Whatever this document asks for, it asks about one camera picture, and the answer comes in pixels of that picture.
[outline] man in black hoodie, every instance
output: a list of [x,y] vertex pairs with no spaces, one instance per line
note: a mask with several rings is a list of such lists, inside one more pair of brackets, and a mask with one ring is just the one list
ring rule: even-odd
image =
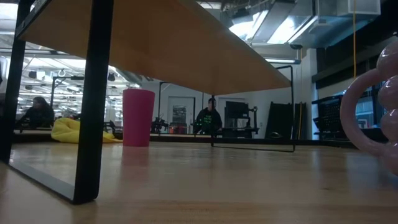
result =
[[[213,121],[213,129],[211,128],[211,119]],[[211,98],[208,100],[208,107],[201,110],[195,121],[193,127],[194,134],[198,132],[204,134],[211,134],[211,131],[219,131],[223,127],[223,122],[221,120],[220,114],[217,112],[216,108],[213,109],[211,106]]]

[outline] pink cup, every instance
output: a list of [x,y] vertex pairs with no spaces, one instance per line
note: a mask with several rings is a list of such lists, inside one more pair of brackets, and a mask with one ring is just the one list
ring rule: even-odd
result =
[[148,90],[123,91],[123,145],[149,146],[155,93]]

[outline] ceiling duct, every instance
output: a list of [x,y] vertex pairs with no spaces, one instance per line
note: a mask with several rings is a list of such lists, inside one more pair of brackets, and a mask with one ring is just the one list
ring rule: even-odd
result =
[[[380,15],[380,0],[360,0],[356,1],[355,11],[360,16]],[[337,0],[337,16],[352,16],[354,13],[354,0]]]
[[125,70],[120,70],[118,68],[115,68],[115,72],[117,74],[120,74],[129,83],[137,83],[138,85],[141,84],[141,80],[138,79],[137,75],[135,75],[132,72],[125,71]]
[[286,20],[295,5],[295,0],[275,0],[253,41],[268,42],[279,26]]

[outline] wooden table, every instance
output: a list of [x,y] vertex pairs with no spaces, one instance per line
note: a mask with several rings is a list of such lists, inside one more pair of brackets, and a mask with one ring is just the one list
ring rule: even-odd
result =
[[[22,39],[86,57],[91,0],[44,0]],[[211,95],[290,81],[193,0],[114,0],[109,64]]]

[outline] pink handle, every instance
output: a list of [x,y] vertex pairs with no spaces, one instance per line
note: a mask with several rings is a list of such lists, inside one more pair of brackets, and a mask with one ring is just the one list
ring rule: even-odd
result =
[[347,89],[340,108],[340,120],[347,137],[358,149],[377,157],[381,156],[385,145],[375,142],[363,134],[356,122],[355,109],[365,90],[383,80],[383,76],[376,69],[361,75]]

